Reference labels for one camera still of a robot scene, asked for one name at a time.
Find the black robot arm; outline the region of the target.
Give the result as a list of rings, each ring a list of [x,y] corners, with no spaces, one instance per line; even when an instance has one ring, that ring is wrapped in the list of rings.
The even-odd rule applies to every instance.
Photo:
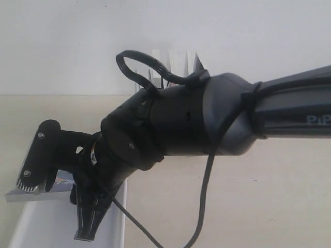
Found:
[[[174,84],[142,89],[108,114],[83,146],[70,196],[77,206],[76,240],[93,241],[121,184],[166,156],[207,156],[198,225],[215,156],[240,156],[258,139],[330,138],[330,73],[312,70],[251,84],[232,73],[188,77],[165,74]]]

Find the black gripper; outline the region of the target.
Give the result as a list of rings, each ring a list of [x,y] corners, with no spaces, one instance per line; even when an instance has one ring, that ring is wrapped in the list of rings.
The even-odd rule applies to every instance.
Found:
[[[75,239],[93,241],[115,194],[135,171],[166,156],[203,156],[211,142],[205,130],[205,88],[175,86],[151,96],[140,90],[107,115],[79,155],[70,199],[77,205]]]

